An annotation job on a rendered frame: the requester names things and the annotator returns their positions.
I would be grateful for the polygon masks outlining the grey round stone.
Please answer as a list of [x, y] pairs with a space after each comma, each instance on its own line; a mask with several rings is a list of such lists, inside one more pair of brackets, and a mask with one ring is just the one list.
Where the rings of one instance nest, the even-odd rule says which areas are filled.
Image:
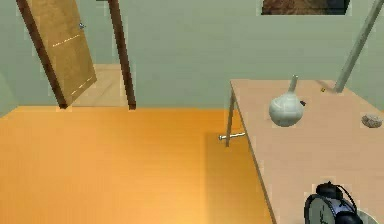
[[368, 128], [379, 128], [382, 126], [383, 120], [374, 114], [365, 114], [361, 118], [361, 122]]

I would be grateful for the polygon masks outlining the dark framed wall picture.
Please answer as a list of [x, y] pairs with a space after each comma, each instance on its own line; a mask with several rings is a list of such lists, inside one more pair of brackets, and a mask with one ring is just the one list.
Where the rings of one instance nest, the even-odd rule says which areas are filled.
[[262, 15], [345, 15], [350, 0], [263, 0]]

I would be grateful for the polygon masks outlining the black alarm clock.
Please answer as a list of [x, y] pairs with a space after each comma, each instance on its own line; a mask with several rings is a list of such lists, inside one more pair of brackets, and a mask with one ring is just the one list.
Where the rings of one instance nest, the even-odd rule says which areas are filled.
[[319, 184], [304, 206], [304, 224], [363, 224], [349, 192], [331, 181]]

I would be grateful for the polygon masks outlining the dark brown door frame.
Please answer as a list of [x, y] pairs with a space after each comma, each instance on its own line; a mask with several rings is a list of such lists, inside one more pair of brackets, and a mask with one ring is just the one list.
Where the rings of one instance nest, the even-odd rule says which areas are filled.
[[[122, 70], [122, 77], [124, 81], [125, 92], [127, 96], [128, 107], [130, 110], [136, 109], [136, 99], [134, 95], [134, 87], [132, 82], [132, 76], [130, 72], [127, 47], [124, 38], [124, 30], [122, 25], [122, 19], [120, 14], [120, 7], [118, 0], [103, 0], [108, 3], [108, 8], [111, 16], [111, 21], [114, 30], [114, 37], [116, 41], [117, 51], [120, 60], [120, 66]], [[31, 36], [32, 42], [37, 50], [37, 54], [41, 60], [44, 71], [48, 77], [48, 81], [53, 89], [55, 97], [58, 101], [58, 105], [62, 109], [66, 109], [69, 106], [67, 100], [64, 99], [62, 89], [59, 86], [56, 78], [56, 73], [51, 64], [51, 60], [48, 57], [46, 47], [43, 44], [42, 37], [39, 34], [36, 20], [33, 18], [31, 7], [32, 4], [27, 0], [16, 0], [19, 11], [26, 24], [28, 32]]]

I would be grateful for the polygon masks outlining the light wooden table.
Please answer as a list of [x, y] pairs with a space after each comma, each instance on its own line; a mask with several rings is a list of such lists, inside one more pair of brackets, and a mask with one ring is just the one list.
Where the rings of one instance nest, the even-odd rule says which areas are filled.
[[334, 85], [300, 80], [296, 94], [306, 102], [304, 115], [294, 126], [279, 127], [269, 103], [288, 90], [287, 80], [230, 81], [273, 224], [304, 224], [307, 197], [328, 181], [343, 186], [360, 210], [384, 224], [384, 125], [361, 123], [365, 114], [384, 113], [349, 89], [335, 93]]

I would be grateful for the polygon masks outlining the brown wooden room door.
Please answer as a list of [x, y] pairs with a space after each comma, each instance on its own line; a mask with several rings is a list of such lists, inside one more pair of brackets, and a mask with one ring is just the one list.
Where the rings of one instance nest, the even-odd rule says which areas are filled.
[[76, 0], [27, 0], [56, 73], [71, 105], [96, 80]]

